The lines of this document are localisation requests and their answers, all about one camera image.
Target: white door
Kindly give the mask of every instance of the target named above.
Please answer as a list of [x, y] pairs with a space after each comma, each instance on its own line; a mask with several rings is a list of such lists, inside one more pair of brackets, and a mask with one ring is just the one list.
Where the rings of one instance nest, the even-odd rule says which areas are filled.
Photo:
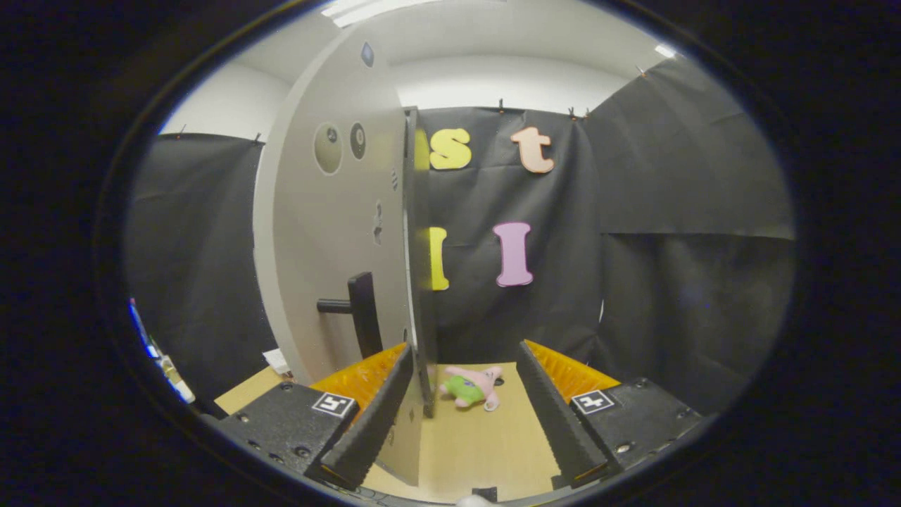
[[[353, 28], [298, 79], [269, 134], [254, 194], [254, 261], [269, 324], [301, 383], [361, 359], [351, 316], [320, 313], [316, 301], [346, 300], [348, 279], [362, 272], [372, 273], [382, 346], [405, 336], [413, 344], [404, 141], [386, 58]], [[423, 404], [415, 379], [410, 391], [400, 413], [415, 417], [397, 417], [392, 430], [404, 452], [380, 460], [415, 484]]]

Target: door handle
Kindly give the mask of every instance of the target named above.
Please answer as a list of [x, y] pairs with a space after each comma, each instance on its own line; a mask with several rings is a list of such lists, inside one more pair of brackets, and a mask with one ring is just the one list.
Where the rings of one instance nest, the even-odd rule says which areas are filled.
[[362, 272], [347, 280], [349, 300], [317, 300], [316, 309], [320, 313], [343, 313], [353, 316], [353, 326], [357, 331], [359, 352], [363, 358], [378, 354], [382, 350], [382, 336], [378, 330], [376, 312], [376, 292], [372, 285], [372, 272]]

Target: black fabric backdrop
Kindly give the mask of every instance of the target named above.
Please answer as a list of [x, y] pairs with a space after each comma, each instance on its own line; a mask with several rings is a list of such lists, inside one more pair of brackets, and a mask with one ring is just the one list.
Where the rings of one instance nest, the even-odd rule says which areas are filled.
[[203, 410], [277, 348], [253, 265], [251, 216], [262, 143], [159, 136], [138, 169], [126, 276], [148, 332]]
[[[430, 171], [432, 226], [447, 229], [447, 290], [435, 293], [439, 362], [513, 361], [523, 339], [582, 358], [597, 349], [601, 309], [599, 181], [589, 140], [568, 116], [533, 111], [449, 108], [420, 111], [431, 139], [464, 128], [472, 162], [464, 169]], [[537, 126], [551, 138], [544, 149], [555, 168], [527, 171], [510, 136]], [[525, 222], [534, 281], [499, 287], [500, 242], [492, 228]]]
[[[510, 136], [551, 138], [546, 174]], [[442, 363], [514, 360], [524, 338], [611, 375], [647, 376], [721, 410], [775, 338], [794, 279], [790, 205], [752, 120], [703, 71], [667, 60], [588, 118], [422, 110], [426, 135], [464, 128], [472, 162], [429, 171], [430, 225], [447, 230], [434, 294]], [[205, 409], [277, 345], [252, 261], [261, 145], [161, 136], [135, 185], [126, 267], [145, 324]], [[522, 221], [534, 281], [498, 287], [496, 224]]]
[[[419, 121], [472, 138], [466, 168], [430, 172], [432, 225], [448, 231], [440, 362], [513, 361], [527, 338], [702, 412], [750, 380], [794, 280], [790, 202], [768, 142], [701, 69], [667, 60], [576, 121], [490, 108]], [[522, 167], [510, 135], [525, 126], [551, 138], [551, 172]], [[532, 226], [528, 286], [495, 283], [491, 229], [506, 221]]]

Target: letter s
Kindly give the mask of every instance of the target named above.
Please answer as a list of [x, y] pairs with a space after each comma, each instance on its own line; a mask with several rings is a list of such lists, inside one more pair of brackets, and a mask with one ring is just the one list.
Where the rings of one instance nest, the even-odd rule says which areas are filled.
[[469, 132], [461, 128], [446, 128], [432, 135], [432, 154], [429, 160], [435, 169], [462, 169], [472, 160], [466, 143]]

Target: pink plush starfish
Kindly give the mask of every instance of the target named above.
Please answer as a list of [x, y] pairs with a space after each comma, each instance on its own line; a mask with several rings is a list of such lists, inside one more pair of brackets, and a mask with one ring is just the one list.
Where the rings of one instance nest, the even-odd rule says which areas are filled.
[[492, 366], [483, 372], [448, 366], [444, 372], [453, 376], [438, 386], [438, 390], [443, 394], [452, 394], [457, 399], [456, 405], [461, 408], [485, 400], [485, 410], [490, 412], [501, 403], [495, 392], [495, 379], [501, 376], [502, 371], [500, 366]]

